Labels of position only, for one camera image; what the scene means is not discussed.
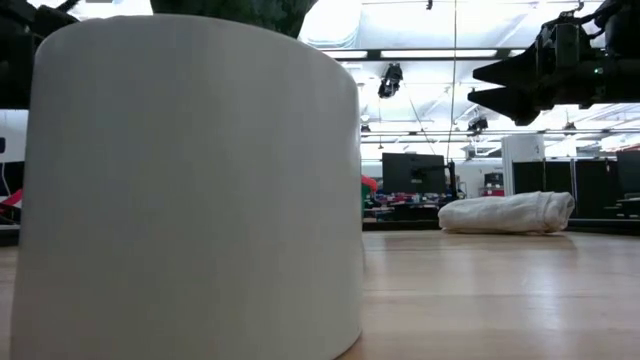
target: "computer monitor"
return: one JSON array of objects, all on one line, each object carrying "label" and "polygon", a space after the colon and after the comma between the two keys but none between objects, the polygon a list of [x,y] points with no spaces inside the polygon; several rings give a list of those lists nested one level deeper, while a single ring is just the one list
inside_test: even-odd
[{"label": "computer monitor", "polygon": [[616,157],[622,193],[640,193],[640,151],[619,151]]},{"label": "computer monitor", "polygon": [[446,189],[444,156],[382,154],[382,190],[386,193],[443,194]]}]

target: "white cylinder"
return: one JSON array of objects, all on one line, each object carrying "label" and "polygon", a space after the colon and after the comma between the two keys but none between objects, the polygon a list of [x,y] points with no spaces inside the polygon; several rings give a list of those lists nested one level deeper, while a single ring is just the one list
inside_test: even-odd
[{"label": "white cylinder", "polygon": [[359,335],[357,89],[295,40],[188,16],[40,47],[14,360],[330,359]]}]

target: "hardwood floor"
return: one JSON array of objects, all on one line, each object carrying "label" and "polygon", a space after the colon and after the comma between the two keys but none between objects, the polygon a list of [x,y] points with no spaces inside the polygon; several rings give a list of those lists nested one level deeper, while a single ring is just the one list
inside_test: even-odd
[{"label": "hardwood floor", "polygon": [[[363,336],[341,359],[640,359],[640,238],[365,233]],[[0,359],[17,249],[0,249]]]}]

